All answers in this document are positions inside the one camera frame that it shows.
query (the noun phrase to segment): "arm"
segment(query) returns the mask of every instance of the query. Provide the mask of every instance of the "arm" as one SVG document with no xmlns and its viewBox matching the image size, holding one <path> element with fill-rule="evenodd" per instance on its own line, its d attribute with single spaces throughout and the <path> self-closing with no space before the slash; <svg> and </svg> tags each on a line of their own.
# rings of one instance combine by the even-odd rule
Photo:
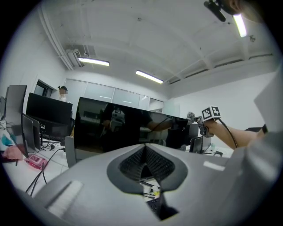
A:
<svg viewBox="0 0 283 226">
<path fill-rule="evenodd" d="M 235 144 L 231 135 L 228 133 L 226 128 L 213 120 L 206 121 L 205 126 L 208 127 L 208 131 L 211 134 L 216 135 L 220 140 L 222 140 L 225 144 L 227 144 L 230 148 L 235 149 Z M 264 135 L 262 129 L 256 133 L 252 131 L 243 131 L 228 127 L 231 133 L 233 134 L 238 147 L 245 147 L 251 141 L 255 140 L 258 137 L 262 137 Z"/>
<path fill-rule="evenodd" d="M 146 125 L 146 127 L 149 128 L 151 131 L 153 131 L 153 130 L 154 131 L 162 131 L 162 130 L 171 128 L 172 127 L 172 121 L 169 120 L 169 121 L 164 121 L 162 123 L 151 121 Z"/>
</svg>

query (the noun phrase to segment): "ceiling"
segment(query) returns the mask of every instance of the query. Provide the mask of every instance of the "ceiling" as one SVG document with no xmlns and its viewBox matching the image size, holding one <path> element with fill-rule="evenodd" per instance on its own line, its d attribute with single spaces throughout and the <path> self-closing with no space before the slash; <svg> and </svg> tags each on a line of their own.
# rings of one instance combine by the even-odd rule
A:
<svg viewBox="0 0 283 226">
<path fill-rule="evenodd" d="M 240 38 L 232 16 L 220 22 L 204 0 L 52 0 L 46 12 L 64 49 L 117 59 L 166 82 L 231 61 L 271 54 L 262 24 L 244 19 Z"/>
</svg>

